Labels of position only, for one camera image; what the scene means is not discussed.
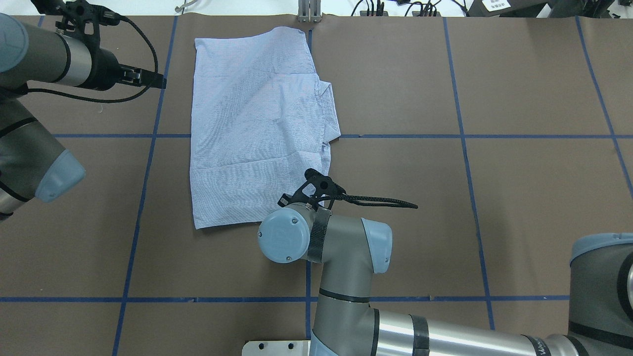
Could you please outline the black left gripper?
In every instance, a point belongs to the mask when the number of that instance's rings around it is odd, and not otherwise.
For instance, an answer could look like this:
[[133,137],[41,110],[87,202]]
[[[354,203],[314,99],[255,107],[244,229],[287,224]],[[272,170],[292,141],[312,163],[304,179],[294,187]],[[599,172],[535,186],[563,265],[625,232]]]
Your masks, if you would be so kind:
[[109,50],[97,49],[91,52],[92,67],[89,74],[89,88],[97,91],[105,91],[113,88],[115,84],[125,84],[134,87],[149,89],[165,89],[167,79],[163,74],[156,72],[140,73],[136,67],[120,64],[116,56]]

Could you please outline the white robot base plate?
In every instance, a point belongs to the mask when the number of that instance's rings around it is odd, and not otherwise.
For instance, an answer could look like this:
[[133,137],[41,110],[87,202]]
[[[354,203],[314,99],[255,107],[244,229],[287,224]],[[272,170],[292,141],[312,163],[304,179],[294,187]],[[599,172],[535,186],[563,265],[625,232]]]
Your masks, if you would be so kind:
[[250,341],[243,347],[242,356],[309,356],[310,340]]

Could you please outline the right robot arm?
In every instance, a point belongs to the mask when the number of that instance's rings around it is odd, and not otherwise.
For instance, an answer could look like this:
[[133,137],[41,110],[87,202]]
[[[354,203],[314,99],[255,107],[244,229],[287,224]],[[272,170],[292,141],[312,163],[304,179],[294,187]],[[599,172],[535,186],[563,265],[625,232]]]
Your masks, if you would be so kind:
[[386,273],[393,231],[382,222],[336,216],[316,204],[292,203],[261,223],[257,240],[272,262],[322,267],[310,356],[630,356],[632,234],[581,237],[572,248],[568,327],[537,337],[486,330],[373,307],[413,302],[373,297]]

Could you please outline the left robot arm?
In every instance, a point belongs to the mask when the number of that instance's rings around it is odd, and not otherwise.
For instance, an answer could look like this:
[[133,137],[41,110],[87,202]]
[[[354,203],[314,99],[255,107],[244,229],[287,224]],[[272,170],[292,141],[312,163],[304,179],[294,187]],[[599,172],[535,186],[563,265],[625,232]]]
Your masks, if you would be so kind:
[[56,200],[85,178],[86,170],[23,103],[36,94],[86,103],[125,103],[150,88],[163,89],[156,50],[150,70],[124,65],[101,47],[99,29],[131,19],[85,1],[42,6],[59,14],[55,30],[45,30],[9,14],[1,15],[1,220],[31,200]]

